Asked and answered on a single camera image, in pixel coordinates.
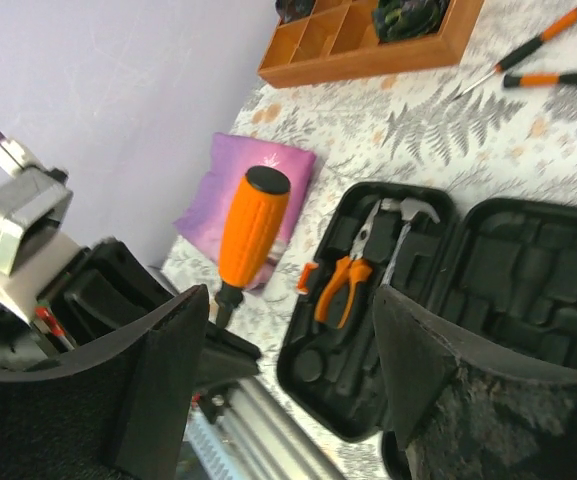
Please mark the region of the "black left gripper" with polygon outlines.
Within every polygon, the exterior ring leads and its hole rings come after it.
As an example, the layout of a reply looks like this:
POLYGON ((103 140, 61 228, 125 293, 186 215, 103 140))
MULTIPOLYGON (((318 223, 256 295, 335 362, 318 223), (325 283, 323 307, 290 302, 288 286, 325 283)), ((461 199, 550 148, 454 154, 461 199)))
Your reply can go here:
MULTIPOLYGON (((38 324, 71 347, 89 343, 173 298, 127 246, 108 240, 80 250, 38 295, 38 324)), ((260 350, 241 337, 206 327, 195 390, 205 392, 259 373, 260 350)))

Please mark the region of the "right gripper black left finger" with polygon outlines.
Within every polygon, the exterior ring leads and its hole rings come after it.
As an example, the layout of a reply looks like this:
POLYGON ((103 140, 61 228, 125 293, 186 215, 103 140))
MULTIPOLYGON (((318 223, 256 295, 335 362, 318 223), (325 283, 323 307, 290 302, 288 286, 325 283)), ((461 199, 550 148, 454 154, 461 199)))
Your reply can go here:
POLYGON ((0 479, 173 478, 208 310, 194 286, 84 346, 0 370, 0 479))

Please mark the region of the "black plastic tool case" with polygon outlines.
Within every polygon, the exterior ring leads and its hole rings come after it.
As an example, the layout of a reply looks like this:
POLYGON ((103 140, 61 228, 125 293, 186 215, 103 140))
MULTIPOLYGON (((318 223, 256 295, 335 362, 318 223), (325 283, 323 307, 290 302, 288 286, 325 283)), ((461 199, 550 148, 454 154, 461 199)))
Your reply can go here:
POLYGON ((319 268, 309 294, 299 295, 276 367, 280 387, 348 442, 387 425, 371 303, 403 226, 405 198, 431 204, 440 222, 415 218, 397 258, 395 289, 490 341, 577 369, 577 207, 491 198, 460 217, 444 191, 361 182, 342 196, 316 250, 319 268), (319 323, 319 296, 377 200, 364 250, 373 272, 360 316, 344 329, 319 323))

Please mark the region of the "large orange black screwdriver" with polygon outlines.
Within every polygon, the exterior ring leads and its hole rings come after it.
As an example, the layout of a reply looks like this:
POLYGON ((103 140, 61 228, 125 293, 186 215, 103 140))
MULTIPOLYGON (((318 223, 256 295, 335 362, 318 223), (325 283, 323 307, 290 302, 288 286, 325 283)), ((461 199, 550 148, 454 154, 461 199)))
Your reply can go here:
POLYGON ((274 244, 290 198, 282 172, 253 166, 242 177, 228 212, 218 257, 221 287, 216 325, 226 328, 274 244))

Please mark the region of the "orange handled pliers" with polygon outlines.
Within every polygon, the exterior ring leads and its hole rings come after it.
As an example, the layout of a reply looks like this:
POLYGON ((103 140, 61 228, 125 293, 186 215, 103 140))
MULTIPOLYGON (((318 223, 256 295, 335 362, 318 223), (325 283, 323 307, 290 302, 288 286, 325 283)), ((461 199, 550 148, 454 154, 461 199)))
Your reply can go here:
POLYGON ((380 206, 381 201, 377 200, 356 234, 349 253, 336 262, 335 270, 323 288, 315 307, 314 319, 317 322, 344 329, 360 316, 367 282, 373 272, 372 264, 364 256, 364 250, 380 206), (337 323, 334 324, 330 316, 331 305, 343 288, 347 288, 346 303, 337 323))

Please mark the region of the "orange case latch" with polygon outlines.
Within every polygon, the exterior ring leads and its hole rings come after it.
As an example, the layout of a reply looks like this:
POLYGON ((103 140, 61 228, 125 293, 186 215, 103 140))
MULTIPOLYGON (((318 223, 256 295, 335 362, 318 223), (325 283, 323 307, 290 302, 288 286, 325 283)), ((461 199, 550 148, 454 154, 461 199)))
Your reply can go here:
POLYGON ((308 262, 304 265, 299 280, 296 285, 297 292, 300 295, 308 295, 310 292, 309 278, 313 272, 319 268, 318 262, 308 262))

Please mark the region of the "black handled steel hammer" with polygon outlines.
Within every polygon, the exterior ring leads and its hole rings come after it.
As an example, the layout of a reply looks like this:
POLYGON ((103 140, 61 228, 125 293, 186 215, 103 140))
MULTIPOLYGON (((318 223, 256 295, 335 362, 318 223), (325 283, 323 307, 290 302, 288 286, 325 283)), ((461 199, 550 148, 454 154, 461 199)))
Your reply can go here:
POLYGON ((440 222, 440 217, 431 204, 429 204, 428 202, 422 201, 422 200, 415 199, 415 198, 405 198, 404 200, 402 200, 399 203, 399 211, 401 213, 403 226, 402 226, 402 229, 400 231, 400 234, 399 234, 399 237, 397 239, 397 242, 396 242, 395 248, 393 250, 393 253, 391 255, 391 258, 390 258, 388 265, 387 265, 387 267, 384 271, 384 274, 382 276, 382 279, 380 282, 381 286, 386 286, 386 285, 391 284, 392 277, 393 277, 394 270, 395 270, 396 263, 397 263, 397 258, 399 256, 402 245, 403 245, 405 239, 407 238, 407 236, 408 236, 408 234, 412 228, 412 223, 415 220, 415 218, 417 216, 419 216, 420 214, 425 214, 435 224, 440 222))

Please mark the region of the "purple folded cloth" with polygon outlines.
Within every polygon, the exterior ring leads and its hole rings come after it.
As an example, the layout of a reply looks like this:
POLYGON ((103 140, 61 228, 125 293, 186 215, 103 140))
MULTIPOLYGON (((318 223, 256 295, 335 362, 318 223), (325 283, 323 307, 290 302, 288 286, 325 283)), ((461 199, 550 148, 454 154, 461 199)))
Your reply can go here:
POLYGON ((259 288, 288 246, 316 155, 225 133, 213 135, 210 155, 210 169, 175 227, 215 261, 227 285, 259 288))

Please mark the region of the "floral patterned table mat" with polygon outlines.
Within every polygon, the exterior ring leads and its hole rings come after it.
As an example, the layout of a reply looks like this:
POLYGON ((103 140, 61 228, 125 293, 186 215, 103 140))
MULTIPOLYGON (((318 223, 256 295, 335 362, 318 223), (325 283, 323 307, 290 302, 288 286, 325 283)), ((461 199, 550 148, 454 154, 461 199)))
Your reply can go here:
POLYGON ((577 88, 507 91, 488 68, 572 8, 569 1, 487 1, 454 67, 277 90, 254 88, 236 134, 317 154, 288 248, 231 327, 262 351, 261 380, 348 479, 382 479, 379 436, 337 438, 278 385, 275 366, 301 268, 343 193, 361 181, 442 190, 461 214, 492 197, 577 206, 577 88))

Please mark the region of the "black rolled tape middle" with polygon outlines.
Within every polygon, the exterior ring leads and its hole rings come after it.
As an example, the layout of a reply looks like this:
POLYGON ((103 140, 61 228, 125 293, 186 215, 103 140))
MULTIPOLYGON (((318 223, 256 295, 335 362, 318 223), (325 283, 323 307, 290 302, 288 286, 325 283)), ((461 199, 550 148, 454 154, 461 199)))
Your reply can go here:
POLYGON ((275 10, 283 24, 308 17, 315 5, 315 0, 276 0, 275 10))

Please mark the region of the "black rolled tape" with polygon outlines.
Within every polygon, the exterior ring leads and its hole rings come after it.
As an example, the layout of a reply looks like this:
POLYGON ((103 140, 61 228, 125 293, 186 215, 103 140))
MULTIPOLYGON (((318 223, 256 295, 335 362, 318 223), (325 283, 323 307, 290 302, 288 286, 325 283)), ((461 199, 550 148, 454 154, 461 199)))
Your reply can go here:
POLYGON ((447 0, 378 1, 372 22, 380 44, 422 37, 439 28, 447 0))
POLYGON ((315 0, 276 0, 275 10, 283 24, 308 17, 315 5, 315 0))

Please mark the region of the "orange wooden compartment tray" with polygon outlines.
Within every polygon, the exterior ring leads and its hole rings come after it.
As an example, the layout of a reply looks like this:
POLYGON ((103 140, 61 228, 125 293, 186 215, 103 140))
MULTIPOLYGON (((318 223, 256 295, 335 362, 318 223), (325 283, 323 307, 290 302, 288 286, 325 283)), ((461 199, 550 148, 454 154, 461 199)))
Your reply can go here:
POLYGON ((286 88, 453 66, 482 5, 450 1, 436 32, 381 44, 371 18, 375 1, 316 1, 309 16, 277 24, 258 75, 286 88))

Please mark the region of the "black rolled tape right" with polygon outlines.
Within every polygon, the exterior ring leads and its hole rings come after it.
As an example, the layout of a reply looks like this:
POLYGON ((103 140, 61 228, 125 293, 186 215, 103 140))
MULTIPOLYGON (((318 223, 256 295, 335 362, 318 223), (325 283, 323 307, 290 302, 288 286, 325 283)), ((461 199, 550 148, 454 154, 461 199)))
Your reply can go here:
POLYGON ((372 22, 380 44, 422 37, 439 28, 447 0, 378 1, 372 22))

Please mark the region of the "small orange black screwdriver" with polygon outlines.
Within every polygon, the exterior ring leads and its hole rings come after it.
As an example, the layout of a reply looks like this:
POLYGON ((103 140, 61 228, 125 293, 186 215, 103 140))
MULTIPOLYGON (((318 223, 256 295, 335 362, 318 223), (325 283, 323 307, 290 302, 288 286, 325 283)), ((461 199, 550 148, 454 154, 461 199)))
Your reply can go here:
POLYGON ((462 89, 459 93, 455 95, 453 101, 456 101, 471 92, 483 82, 488 80, 490 77, 496 74, 501 74, 506 72, 510 68, 516 66, 539 48, 541 48, 545 43, 551 41, 556 36, 564 32, 565 30, 571 28, 577 23, 577 6, 563 15, 561 18, 557 19, 553 24, 548 26, 544 31, 537 34, 535 37, 522 43, 520 46, 516 47, 505 57, 503 57, 499 62, 497 62, 492 69, 483 77, 475 81, 472 85, 462 89))

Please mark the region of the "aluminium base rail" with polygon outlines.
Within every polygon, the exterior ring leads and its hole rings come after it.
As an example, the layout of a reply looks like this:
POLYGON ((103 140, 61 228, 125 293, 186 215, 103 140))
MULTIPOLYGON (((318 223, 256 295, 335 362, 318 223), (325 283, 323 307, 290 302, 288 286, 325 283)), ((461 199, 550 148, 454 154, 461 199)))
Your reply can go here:
POLYGON ((210 479, 344 477, 254 377, 199 397, 185 440, 210 479))

